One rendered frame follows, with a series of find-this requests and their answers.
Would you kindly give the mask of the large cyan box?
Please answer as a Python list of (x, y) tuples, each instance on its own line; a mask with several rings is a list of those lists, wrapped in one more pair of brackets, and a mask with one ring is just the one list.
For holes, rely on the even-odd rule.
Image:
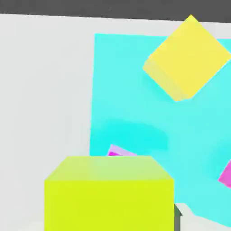
[(144, 71), (164, 37), (96, 34), (90, 154), (114, 144), (152, 156), (175, 181), (175, 202), (231, 227), (231, 61), (193, 98), (175, 102)]

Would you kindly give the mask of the small lime yellow cube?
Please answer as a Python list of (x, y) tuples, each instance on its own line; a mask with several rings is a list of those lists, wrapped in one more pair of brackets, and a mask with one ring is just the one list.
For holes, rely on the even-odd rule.
[(67, 157), (44, 182), (44, 231), (174, 231), (174, 180), (151, 157)]

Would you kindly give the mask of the small magenta cube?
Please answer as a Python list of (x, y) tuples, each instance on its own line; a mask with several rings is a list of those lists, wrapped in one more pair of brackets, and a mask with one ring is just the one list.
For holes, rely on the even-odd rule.
[(137, 154), (132, 153), (126, 149), (118, 147), (116, 145), (111, 145), (107, 153), (108, 156), (137, 156)]
[(231, 189), (231, 159), (218, 178), (218, 181)]

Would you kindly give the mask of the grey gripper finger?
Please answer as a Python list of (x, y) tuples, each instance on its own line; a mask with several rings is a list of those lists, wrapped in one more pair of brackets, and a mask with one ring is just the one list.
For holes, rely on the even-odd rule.
[(196, 216), (185, 203), (176, 203), (174, 231), (231, 231), (231, 227)]

